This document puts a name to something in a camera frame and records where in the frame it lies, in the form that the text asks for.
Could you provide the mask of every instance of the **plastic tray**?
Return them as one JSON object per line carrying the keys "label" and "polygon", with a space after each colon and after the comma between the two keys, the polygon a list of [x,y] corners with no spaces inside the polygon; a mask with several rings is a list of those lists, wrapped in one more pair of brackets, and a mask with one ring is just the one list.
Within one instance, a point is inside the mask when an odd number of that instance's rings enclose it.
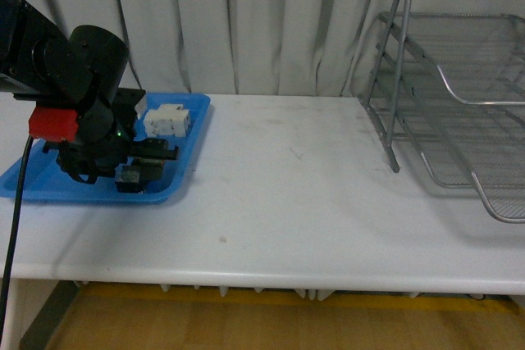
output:
{"label": "plastic tray", "polygon": [[[170,148],[178,146],[179,160],[166,161],[164,174],[158,181],[149,182],[142,193],[118,193],[113,178],[98,178],[95,184],[80,184],[63,173],[55,160],[57,152],[42,152],[43,141],[32,150],[25,177],[24,201],[33,202],[80,202],[80,203],[138,203],[164,202],[181,185],[189,165],[195,142],[208,111],[210,98],[197,93],[147,93],[148,110],[157,109],[163,103],[182,104],[189,110],[189,133],[184,138],[165,137]],[[146,138],[142,119],[137,120],[137,140]],[[14,198],[20,169],[19,159],[0,176],[0,196]]]}

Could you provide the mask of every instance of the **white curtain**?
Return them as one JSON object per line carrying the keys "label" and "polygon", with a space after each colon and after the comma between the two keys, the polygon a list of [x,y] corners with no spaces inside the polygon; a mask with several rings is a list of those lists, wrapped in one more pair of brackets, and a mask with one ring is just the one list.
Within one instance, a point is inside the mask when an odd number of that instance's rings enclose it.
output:
{"label": "white curtain", "polygon": [[[368,87],[391,0],[28,0],[66,35],[102,26],[130,46],[122,86],[339,96]],[[522,0],[414,0],[415,11],[504,11]]]}

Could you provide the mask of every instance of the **robotic arm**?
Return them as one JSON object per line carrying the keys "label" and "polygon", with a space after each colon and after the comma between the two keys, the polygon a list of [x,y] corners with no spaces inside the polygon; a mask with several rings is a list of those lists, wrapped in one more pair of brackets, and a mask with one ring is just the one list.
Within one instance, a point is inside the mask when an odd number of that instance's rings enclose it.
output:
{"label": "robotic arm", "polygon": [[45,152],[58,150],[57,164],[77,182],[115,177],[133,157],[125,171],[139,177],[116,186],[139,192],[162,177],[177,148],[164,139],[134,141],[145,92],[118,88],[128,58],[127,46],[102,28],[82,25],[67,39],[25,0],[0,0],[0,91],[36,102],[30,134],[46,140]]}

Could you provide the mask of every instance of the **table surface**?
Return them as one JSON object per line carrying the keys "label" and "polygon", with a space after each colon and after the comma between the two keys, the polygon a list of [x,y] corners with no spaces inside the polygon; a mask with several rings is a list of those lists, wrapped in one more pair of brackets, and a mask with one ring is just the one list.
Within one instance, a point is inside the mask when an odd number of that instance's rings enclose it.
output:
{"label": "table surface", "polygon": [[[386,164],[355,98],[212,95],[189,172],[147,206],[26,203],[13,277],[525,294],[525,225],[435,186],[409,143]],[[0,102],[0,171],[33,105]],[[0,199],[0,261],[13,202]]]}

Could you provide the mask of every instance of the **metal wire rack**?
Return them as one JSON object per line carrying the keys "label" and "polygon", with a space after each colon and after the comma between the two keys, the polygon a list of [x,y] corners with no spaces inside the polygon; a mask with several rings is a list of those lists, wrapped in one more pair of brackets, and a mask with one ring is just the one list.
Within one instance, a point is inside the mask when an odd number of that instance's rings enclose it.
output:
{"label": "metal wire rack", "polygon": [[[399,2],[378,16],[380,56],[359,98],[390,166],[399,171],[397,120],[437,184],[475,188],[497,220],[525,223],[525,20],[415,14],[411,0],[400,15]],[[386,111],[373,105],[374,91]]]}

